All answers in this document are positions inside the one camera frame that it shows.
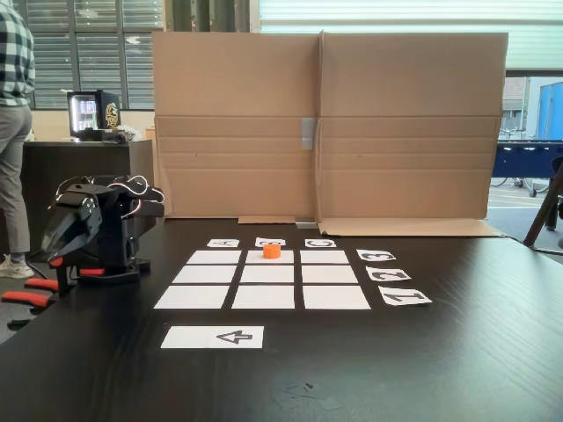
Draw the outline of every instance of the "window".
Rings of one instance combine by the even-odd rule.
[[[152,31],[163,0],[15,0],[35,38],[35,108],[66,109],[67,91],[120,95],[154,108]]]
[[[147,34],[128,34],[125,39],[130,108],[153,108],[152,38]]]
[[[563,69],[563,2],[260,0],[263,33],[508,33],[507,69]]]
[[[507,77],[500,140],[563,139],[563,76]]]
[[[117,13],[114,0],[74,0],[77,28],[115,28]]]
[[[160,28],[162,26],[162,1],[122,0],[123,27]]]
[[[67,108],[66,91],[72,91],[69,35],[36,35],[35,67],[35,107]]]
[[[117,36],[87,34],[77,37],[80,90],[103,87],[121,96],[120,57]]]

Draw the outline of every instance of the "orange cylinder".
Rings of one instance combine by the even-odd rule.
[[[282,247],[279,244],[265,244],[264,258],[277,259],[282,255]]]

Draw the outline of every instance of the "black table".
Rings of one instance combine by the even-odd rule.
[[[336,238],[372,310],[304,309],[300,293],[292,310],[153,309],[211,238],[241,239],[247,251],[257,236],[299,251],[318,231],[235,221],[156,226],[142,239],[140,255],[153,267],[141,284],[77,287],[0,346],[0,419],[563,420],[560,264],[505,238]],[[413,278],[393,287],[418,288],[434,302],[386,305],[356,248],[393,253],[396,261],[380,265]],[[297,292],[301,284],[298,277]],[[263,348],[160,348],[172,325],[214,324],[264,325]],[[322,385],[340,408],[302,399],[282,409],[273,395],[294,382]]]

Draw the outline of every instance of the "sneaker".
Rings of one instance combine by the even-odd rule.
[[[4,255],[5,260],[0,264],[0,277],[10,279],[28,279],[34,276],[33,270],[25,261],[11,262],[10,255]]]

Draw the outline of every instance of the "white paper card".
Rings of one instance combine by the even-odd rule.
[[[293,283],[293,274],[293,266],[245,266],[240,282]]]
[[[303,286],[306,309],[370,309],[359,286]]]
[[[220,309],[229,286],[170,286],[155,309]]]
[[[238,264],[240,251],[196,251],[188,264]]]
[[[335,248],[336,243],[330,239],[305,239],[308,248]]]
[[[302,264],[347,264],[344,251],[301,251]]]
[[[229,284],[237,266],[184,266],[172,284]]]
[[[293,286],[238,286],[233,309],[294,309]]]
[[[211,239],[208,248],[236,248],[238,242],[237,239]]]
[[[398,268],[370,268],[366,266],[366,270],[368,270],[368,276],[373,281],[402,281],[411,279],[403,270]]]
[[[301,274],[304,284],[358,282],[351,266],[302,266]]]
[[[416,305],[419,303],[432,303],[422,292],[412,288],[380,287],[379,291],[385,303],[392,306]]]
[[[385,251],[366,251],[357,249],[360,259],[364,261],[391,261],[395,259],[389,252]]]
[[[279,244],[285,246],[285,240],[283,239],[263,239],[262,237],[256,237],[256,247],[261,248],[265,244]]]
[[[246,264],[293,264],[293,251],[281,251],[279,258],[264,258],[263,251],[248,251]]]
[[[264,327],[176,326],[170,327],[163,349],[261,349]]]

